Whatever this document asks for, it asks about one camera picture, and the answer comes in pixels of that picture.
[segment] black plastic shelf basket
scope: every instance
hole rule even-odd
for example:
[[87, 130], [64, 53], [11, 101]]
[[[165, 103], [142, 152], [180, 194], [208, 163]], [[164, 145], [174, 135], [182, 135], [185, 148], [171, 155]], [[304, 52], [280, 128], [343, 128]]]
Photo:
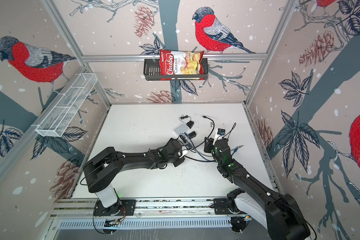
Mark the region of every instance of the black plastic shelf basket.
[[202, 58], [201, 65], [203, 67], [204, 74], [174, 74], [174, 75], [160, 75], [160, 64], [159, 60], [156, 59], [145, 59], [144, 60], [144, 76], [147, 81], [158, 81], [160, 79], [180, 79], [180, 80], [200, 80], [192, 78], [203, 78], [204, 80], [208, 78], [208, 60]]

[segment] chip bag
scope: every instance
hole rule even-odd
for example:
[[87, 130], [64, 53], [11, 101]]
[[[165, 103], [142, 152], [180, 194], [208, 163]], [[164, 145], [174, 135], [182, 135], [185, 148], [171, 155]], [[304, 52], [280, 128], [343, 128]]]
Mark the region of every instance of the chip bag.
[[[201, 65], [204, 51], [201, 52], [181, 52], [160, 50], [160, 71], [161, 75], [189, 75], [204, 74]], [[204, 80], [204, 78], [184, 78]], [[160, 80], [171, 80], [171, 78], [162, 78]]]

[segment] white wire basket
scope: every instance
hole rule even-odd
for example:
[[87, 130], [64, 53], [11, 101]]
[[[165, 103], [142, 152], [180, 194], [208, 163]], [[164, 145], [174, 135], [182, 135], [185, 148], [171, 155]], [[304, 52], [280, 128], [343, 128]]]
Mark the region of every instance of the white wire basket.
[[78, 74], [72, 86], [65, 93], [59, 94], [63, 95], [62, 98], [43, 119], [36, 132], [43, 137], [61, 137], [96, 83], [95, 74]]

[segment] white tabletop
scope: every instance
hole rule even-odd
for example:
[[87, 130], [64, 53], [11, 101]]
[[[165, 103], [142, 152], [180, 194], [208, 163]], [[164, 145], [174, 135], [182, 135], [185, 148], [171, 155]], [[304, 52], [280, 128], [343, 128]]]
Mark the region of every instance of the white tabletop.
[[[89, 159], [109, 146], [113, 146], [116, 151], [131, 153], [164, 146], [171, 137], [177, 137], [173, 129], [181, 123], [178, 119], [181, 115], [189, 115], [195, 122], [188, 131], [196, 132], [197, 136], [192, 139], [195, 145], [201, 143], [212, 130], [210, 120], [202, 118], [203, 115], [215, 121], [215, 129], [223, 128], [226, 132], [236, 122], [228, 144], [231, 149], [244, 146], [233, 158], [272, 189], [241, 104], [112, 105]], [[202, 159], [192, 152], [187, 153], [187, 156]], [[185, 158], [177, 167], [168, 164], [163, 170], [134, 169], [120, 172], [112, 185], [119, 197], [223, 197], [237, 186], [224, 179], [216, 166], [215, 162], [196, 162]], [[77, 185], [72, 198], [96, 198], [96, 195], [89, 193], [86, 186]]]

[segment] bird head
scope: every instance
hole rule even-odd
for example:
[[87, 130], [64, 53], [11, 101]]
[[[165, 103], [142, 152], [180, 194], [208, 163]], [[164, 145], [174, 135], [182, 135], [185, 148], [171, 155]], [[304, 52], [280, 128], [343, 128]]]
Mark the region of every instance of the bird head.
[[200, 23], [203, 19], [203, 17], [205, 17], [206, 15], [209, 14], [215, 14], [212, 10], [212, 8], [210, 7], [201, 7], [198, 8], [195, 12], [195, 14], [192, 17], [192, 20], [196, 20], [196, 22]]
[[12, 36], [5, 36], [0, 38], [0, 60], [3, 61], [8, 59], [9, 61], [13, 61], [14, 57], [12, 54], [12, 47], [19, 43], [17, 38]]

